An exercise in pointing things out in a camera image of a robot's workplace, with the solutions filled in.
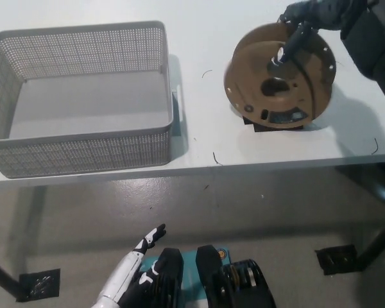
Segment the white and black left hand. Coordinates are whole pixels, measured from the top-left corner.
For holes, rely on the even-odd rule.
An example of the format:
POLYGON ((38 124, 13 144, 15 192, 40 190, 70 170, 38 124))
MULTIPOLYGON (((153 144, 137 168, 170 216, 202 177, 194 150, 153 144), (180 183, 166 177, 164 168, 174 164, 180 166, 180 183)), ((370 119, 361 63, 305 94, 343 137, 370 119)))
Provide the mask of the white and black left hand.
POLYGON ((130 284, 140 268, 146 252, 166 234, 166 225, 161 224, 145 235, 140 242, 130 250, 110 274, 103 289, 92 307, 119 307, 119 301, 127 292, 130 284))

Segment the black and white right hand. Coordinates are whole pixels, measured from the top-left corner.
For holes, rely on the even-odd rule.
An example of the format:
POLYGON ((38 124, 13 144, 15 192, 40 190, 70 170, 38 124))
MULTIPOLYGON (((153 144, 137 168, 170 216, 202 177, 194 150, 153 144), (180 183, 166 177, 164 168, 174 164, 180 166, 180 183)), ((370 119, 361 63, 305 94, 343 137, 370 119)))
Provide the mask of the black and white right hand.
POLYGON ((271 59, 272 64, 280 67, 291 60, 312 33, 320 29, 340 30, 349 7, 349 1, 333 0, 299 1, 287 6, 278 22, 295 26, 296 30, 271 59))

